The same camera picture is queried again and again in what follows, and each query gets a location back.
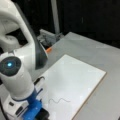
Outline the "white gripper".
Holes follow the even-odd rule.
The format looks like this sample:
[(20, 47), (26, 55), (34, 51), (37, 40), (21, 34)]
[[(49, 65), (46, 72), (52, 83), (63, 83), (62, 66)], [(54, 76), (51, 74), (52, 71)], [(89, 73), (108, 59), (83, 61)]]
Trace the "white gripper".
[(9, 120), (23, 120), (22, 116), (27, 111), (29, 102), (27, 99), (15, 100), (8, 96), (3, 102), (3, 110)]

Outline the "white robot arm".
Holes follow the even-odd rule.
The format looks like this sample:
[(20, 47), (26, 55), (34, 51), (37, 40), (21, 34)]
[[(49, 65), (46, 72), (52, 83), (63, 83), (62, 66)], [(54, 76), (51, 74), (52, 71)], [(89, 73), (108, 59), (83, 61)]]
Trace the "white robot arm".
[(35, 72), (48, 56), (19, 5), (0, 0), (0, 80), (8, 91), (2, 107), (8, 120), (34, 120), (42, 109), (45, 78)]

